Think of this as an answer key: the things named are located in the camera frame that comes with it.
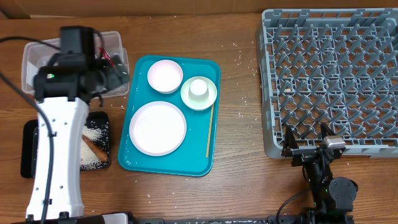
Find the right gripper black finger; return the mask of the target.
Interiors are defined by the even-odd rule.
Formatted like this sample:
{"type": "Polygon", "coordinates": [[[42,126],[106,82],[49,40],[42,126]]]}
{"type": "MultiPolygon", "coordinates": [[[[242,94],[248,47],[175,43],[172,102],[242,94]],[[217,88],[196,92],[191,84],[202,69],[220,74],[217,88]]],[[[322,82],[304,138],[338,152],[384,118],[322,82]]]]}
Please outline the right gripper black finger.
{"type": "Polygon", "coordinates": [[[292,128],[287,126],[284,134],[283,150],[299,149],[292,128]]]}
{"type": "Polygon", "coordinates": [[[325,138],[327,136],[336,136],[336,134],[331,130],[331,128],[326,123],[320,124],[321,137],[325,138]]]}

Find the pink small bowl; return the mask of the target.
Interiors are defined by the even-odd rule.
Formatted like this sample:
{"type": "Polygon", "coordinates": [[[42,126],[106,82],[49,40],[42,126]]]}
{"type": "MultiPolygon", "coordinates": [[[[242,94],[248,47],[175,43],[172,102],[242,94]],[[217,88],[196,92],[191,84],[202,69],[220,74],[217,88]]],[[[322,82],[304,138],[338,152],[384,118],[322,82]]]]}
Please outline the pink small bowl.
{"type": "Polygon", "coordinates": [[[183,70],[173,60],[159,60],[147,72],[149,85],[162,94],[175,92],[180,87],[182,80],[183,70]]]}

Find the large white plate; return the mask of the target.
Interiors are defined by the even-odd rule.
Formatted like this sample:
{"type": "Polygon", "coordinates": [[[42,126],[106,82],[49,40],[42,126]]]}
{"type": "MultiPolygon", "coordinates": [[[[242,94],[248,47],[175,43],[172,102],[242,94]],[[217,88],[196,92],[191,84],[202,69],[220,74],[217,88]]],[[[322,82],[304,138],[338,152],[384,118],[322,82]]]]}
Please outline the large white plate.
{"type": "Polygon", "coordinates": [[[187,122],[178,107],[166,101],[141,106],[132,116],[129,136],[134,147],[148,156],[174,152],[185,139],[187,122]]]}

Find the brown carrot piece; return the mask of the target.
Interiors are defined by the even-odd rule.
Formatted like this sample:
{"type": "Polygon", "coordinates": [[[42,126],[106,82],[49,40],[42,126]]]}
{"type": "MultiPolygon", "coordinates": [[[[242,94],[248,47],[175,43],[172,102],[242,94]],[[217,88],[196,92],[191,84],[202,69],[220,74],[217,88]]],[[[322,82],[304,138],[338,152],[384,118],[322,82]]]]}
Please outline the brown carrot piece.
{"type": "Polygon", "coordinates": [[[87,144],[87,146],[91,149],[91,151],[96,155],[96,157],[101,162],[109,161],[107,153],[105,153],[100,147],[98,147],[92,140],[90,140],[85,135],[82,135],[82,140],[87,144]]]}

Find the white upturned cup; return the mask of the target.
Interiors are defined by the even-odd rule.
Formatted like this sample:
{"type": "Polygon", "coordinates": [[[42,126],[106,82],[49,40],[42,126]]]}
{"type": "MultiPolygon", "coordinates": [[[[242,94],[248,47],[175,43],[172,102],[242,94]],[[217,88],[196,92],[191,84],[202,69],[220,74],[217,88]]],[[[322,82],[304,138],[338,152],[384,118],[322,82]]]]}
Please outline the white upturned cup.
{"type": "Polygon", "coordinates": [[[198,78],[191,82],[189,90],[194,96],[203,96],[208,91],[208,85],[206,81],[198,78]]]}

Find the white saucer plate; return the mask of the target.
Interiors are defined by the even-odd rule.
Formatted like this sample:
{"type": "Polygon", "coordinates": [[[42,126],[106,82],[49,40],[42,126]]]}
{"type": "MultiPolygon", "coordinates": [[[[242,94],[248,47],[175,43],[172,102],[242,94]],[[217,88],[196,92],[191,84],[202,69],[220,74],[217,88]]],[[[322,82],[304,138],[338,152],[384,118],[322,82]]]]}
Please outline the white saucer plate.
{"type": "Polygon", "coordinates": [[[214,104],[218,96],[218,90],[216,85],[209,78],[192,77],[182,85],[180,96],[184,104],[190,109],[195,111],[203,111],[214,104]],[[208,91],[203,96],[194,96],[189,90],[191,82],[198,78],[206,81],[208,85],[208,91]]]}

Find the red snack wrapper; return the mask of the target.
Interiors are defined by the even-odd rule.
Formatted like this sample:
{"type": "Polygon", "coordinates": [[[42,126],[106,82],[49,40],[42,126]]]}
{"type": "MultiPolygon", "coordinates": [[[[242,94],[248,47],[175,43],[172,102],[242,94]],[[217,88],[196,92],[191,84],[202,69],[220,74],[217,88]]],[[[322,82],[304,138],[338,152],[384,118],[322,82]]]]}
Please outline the red snack wrapper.
{"type": "Polygon", "coordinates": [[[103,47],[99,48],[99,53],[101,55],[101,58],[106,62],[107,66],[110,66],[110,67],[114,66],[114,62],[111,59],[109,53],[107,53],[107,51],[103,47]]]}

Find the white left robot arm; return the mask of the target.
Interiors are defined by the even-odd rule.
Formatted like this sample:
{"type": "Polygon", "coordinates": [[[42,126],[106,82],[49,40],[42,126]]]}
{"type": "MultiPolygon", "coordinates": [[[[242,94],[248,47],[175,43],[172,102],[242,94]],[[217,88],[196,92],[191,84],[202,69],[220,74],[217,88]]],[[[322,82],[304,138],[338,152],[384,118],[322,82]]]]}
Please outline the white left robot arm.
{"type": "Polygon", "coordinates": [[[34,77],[39,140],[34,189],[26,223],[104,223],[84,216],[80,192],[80,151],[90,100],[130,79],[120,56],[106,58],[91,27],[60,29],[60,50],[34,77]]]}

